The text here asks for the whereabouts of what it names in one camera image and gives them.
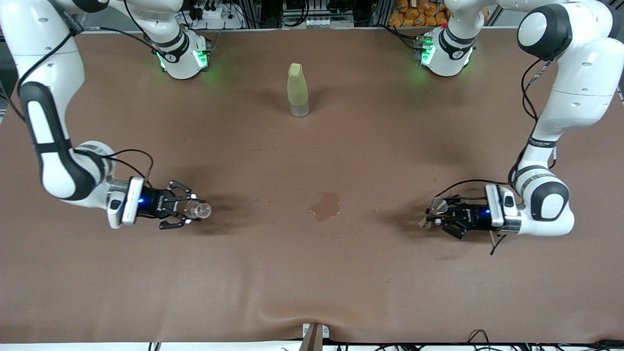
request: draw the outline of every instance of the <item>black cable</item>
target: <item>black cable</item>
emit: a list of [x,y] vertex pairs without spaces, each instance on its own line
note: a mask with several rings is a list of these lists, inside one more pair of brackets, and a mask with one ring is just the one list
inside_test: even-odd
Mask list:
[[[134,167],[133,165],[129,164],[128,162],[124,161],[124,160],[120,160],[120,159],[116,159],[114,157],[104,157],[108,160],[113,160],[116,162],[119,162],[123,165],[126,165],[128,168],[132,169],[133,171],[135,171],[138,175],[141,176],[141,178],[145,178],[145,176],[143,175],[143,173],[141,173],[141,171],[139,171],[136,167]],[[145,181],[145,183],[149,186],[149,187],[153,187],[152,183],[150,183],[148,180]]]
[[141,28],[141,26],[139,26],[139,23],[134,19],[134,16],[130,12],[130,8],[128,7],[128,0],[124,0],[124,6],[125,6],[125,10],[128,11],[128,17],[132,20],[134,25],[137,26],[137,28],[141,31],[141,33],[143,33],[145,37],[149,38],[147,33],[143,30],[143,28]]
[[37,69],[39,68],[39,66],[41,66],[41,64],[43,62],[45,62],[47,59],[49,59],[52,55],[54,55],[58,50],[60,50],[63,45],[65,45],[65,43],[74,35],[74,32],[69,31],[69,33],[67,34],[67,36],[61,41],[60,44],[58,44],[54,49],[52,49],[50,52],[48,52],[47,54],[45,54],[42,58],[40,58],[37,62],[35,62],[34,65],[32,65],[32,67],[30,67],[28,69],[28,71],[26,71],[26,73],[24,73],[24,75],[19,79],[19,82],[17,82],[17,96],[19,97],[19,91],[22,87],[22,84],[24,84],[24,81]]
[[308,15],[310,14],[310,4],[308,3],[308,0],[301,0],[302,2],[302,7],[301,7],[301,16],[299,17],[299,19],[294,23],[294,24],[286,24],[286,23],[282,23],[281,25],[284,27],[296,27],[299,26],[300,24],[304,23],[306,21],[306,19],[308,18]]
[[143,45],[145,45],[145,46],[149,47],[149,48],[150,48],[150,50],[154,50],[154,47],[153,47],[151,44],[149,44],[147,41],[144,41],[143,39],[141,39],[141,38],[139,38],[139,37],[135,37],[135,36],[133,36],[133,35],[132,35],[132,34],[130,34],[130,33],[126,33],[126,32],[124,32],[124,31],[120,31],[119,29],[115,29],[115,28],[111,28],[111,27],[100,27],[100,29],[103,29],[103,30],[105,30],[105,31],[117,32],[117,33],[119,33],[119,34],[123,34],[123,35],[125,35],[125,36],[127,36],[127,37],[131,37],[132,39],[134,39],[134,40],[136,40],[136,41],[139,41],[139,42],[141,42],[141,44],[143,44]]
[[394,28],[394,30],[392,28],[386,26],[385,24],[378,24],[377,27],[381,27],[381,28],[389,31],[390,33],[392,33],[395,36],[403,37],[405,39],[416,40],[416,36],[408,36],[407,34],[399,33],[399,31],[396,29],[396,27]]
[[499,241],[497,241],[496,244],[494,244],[494,246],[492,246],[492,251],[490,251],[490,256],[494,255],[494,251],[500,245],[500,242],[502,242],[503,239],[506,238],[506,237],[507,237],[507,234],[503,235],[502,237],[500,237]]
[[458,185],[461,185],[461,184],[470,183],[470,182],[481,182],[481,183],[490,183],[490,184],[498,184],[498,185],[510,185],[510,182],[497,182],[496,180],[487,180],[487,179],[468,179],[468,180],[462,180],[461,182],[457,182],[457,183],[451,185],[450,187],[440,191],[434,197],[440,197],[440,195],[442,195],[445,192],[453,189],[454,187],[456,187]]
[[[134,166],[131,166],[130,164],[126,163],[125,161],[122,161],[120,159],[116,159],[114,158],[114,156],[120,155],[120,154],[124,154],[126,152],[138,152],[140,154],[143,154],[145,156],[147,156],[150,159],[150,166],[147,169],[147,173],[145,173],[145,175],[143,175],[141,172],[139,172]],[[114,154],[110,154],[110,155],[104,155],[102,156],[102,158],[104,159],[109,159],[109,160],[115,160],[115,161],[119,161],[127,166],[129,166],[130,168],[132,168],[135,172],[139,173],[139,175],[141,175],[141,177],[145,178],[145,182],[147,183],[147,185],[149,185],[150,187],[152,186],[152,184],[149,182],[149,178],[150,178],[150,174],[152,173],[152,169],[154,168],[154,158],[152,157],[152,155],[150,155],[148,152],[145,152],[143,150],[140,149],[124,149],[118,152],[115,152]]]
[[232,0],[229,1],[230,6],[234,7],[234,9],[236,10],[237,14],[240,14],[241,16],[243,16],[244,19],[246,19],[248,22],[253,23],[253,27],[254,28],[258,28],[258,25],[262,25],[262,22],[258,22],[258,21],[254,21],[251,18],[247,17],[247,15],[245,14],[244,11],[241,11],[238,9],[238,7],[232,2]]
[[475,329],[475,330],[473,330],[472,333],[470,333],[470,337],[468,338],[468,341],[466,343],[468,344],[469,342],[471,342],[472,339],[474,339],[480,333],[483,335],[483,337],[485,338],[485,342],[487,342],[487,345],[489,346],[490,345],[490,338],[487,337],[487,333],[483,329]]
[[182,10],[180,10],[180,13],[182,14],[182,17],[184,18],[184,23],[186,23],[187,28],[191,29],[191,25],[188,23],[187,15]]
[[[47,54],[43,55],[43,57],[41,57],[37,62],[35,62],[34,65],[32,65],[28,71],[26,71],[24,73],[24,75],[18,80],[17,82],[17,98],[19,98],[19,92],[21,90],[22,85],[24,84],[24,81],[37,69],[39,68],[39,66],[41,66],[41,64],[43,62],[45,62],[47,59],[49,59],[52,55],[54,55],[58,50],[60,50],[63,45],[65,45],[65,43],[68,42],[68,40],[74,35],[73,31],[69,31],[69,33],[67,34],[67,36],[61,41],[60,44],[58,44],[54,49],[50,50],[50,52],[48,52]],[[13,102],[11,100],[9,100],[11,107],[15,110],[15,112],[17,113],[17,116],[23,121],[26,122],[26,118],[24,118],[24,114],[22,114],[21,112],[18,111],[17,107],[13,104]]]
[[[536,121],[537,121],[537,112],[535,111],[535,107],[533,106],[533,103],[531,102],[531,100],[529,99],[529,96],[527,95],[529,84],[525,86],[524,81],[527,78],[527,74],[529,74],[529,71],[533,69],[533,67],[535,67],[535,65],[537,65],[540,61],[541,59],[537,59],[535,62],[533,62],[533,64],[531,64],[531,66],[529,66],[529,68],[527,68],[527,70],[524,71],[524,73],[522,74],[522,79],[520,80],[520,89],[522,90],[522,107],[524,108],[524,112],[526,112],[529,115],[529,117],[531,117],[532,119]],[[531,108],[532,113],[529,112],[526,104],[529,104],[529,107]]]
[[401,34],[401,33],[399,33],[398,29],[396,29],[396,27],[392,27],[392,28],[391,28],[391,27],[385,26],[385,25],[383,25],[383,24],[380,24],[380,25],[379,25],[379,27],[384,28],[385,30],[387,30],[387,31],[389,31],[390,33],[392,33],[393,35],[397,36],[397,37],[401,40],[401,42],[403,43],[403,45],[407,46],[409,49],[412,49],[412,50],[414,50],[414,51],[424,51],[424,49],[423,49],[423,48],[411,46],[411,45],[410,45],[410,44],[406,41],[406,39],[416,40],[416,37],[415,37],[415,36],[408,36],[408,35],[405,35],[405,34]]
[[482,351],[482,350],[503,351],[501,349],[497,349],[497,348],[491,347],[491,346],[479,347],[478,349],[475,349],[474,351]]

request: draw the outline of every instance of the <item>brown tabletop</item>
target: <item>brown tabletop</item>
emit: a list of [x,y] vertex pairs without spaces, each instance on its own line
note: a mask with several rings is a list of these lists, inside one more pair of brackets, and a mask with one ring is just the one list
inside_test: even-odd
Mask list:
[[[461,342],[473,329],[494,342],[624,338],[619,102],[559,143],[571,234],[509,237],[489,256],[486,233],[417,226],[447,185],[505,180],[527,139],[519,79],[534,59],[514,31],[484,31],[452,78],[418,70],[385,31],[223,34],[210,72],[187,81],[125,37],[77,42],[87,79],[67,111],[74,145],[144,149],[154,185],[179,180],[214,213],[180,230],[109,229],[104,211],[44,191],[8,114],[0,342],[292,339],[310,321],[350,342]],[[291,62],[310,87],[303,119],[286,100]],[[555,73],[530,90],[540,110]],[[322,192],[339,214],[317,222]]]

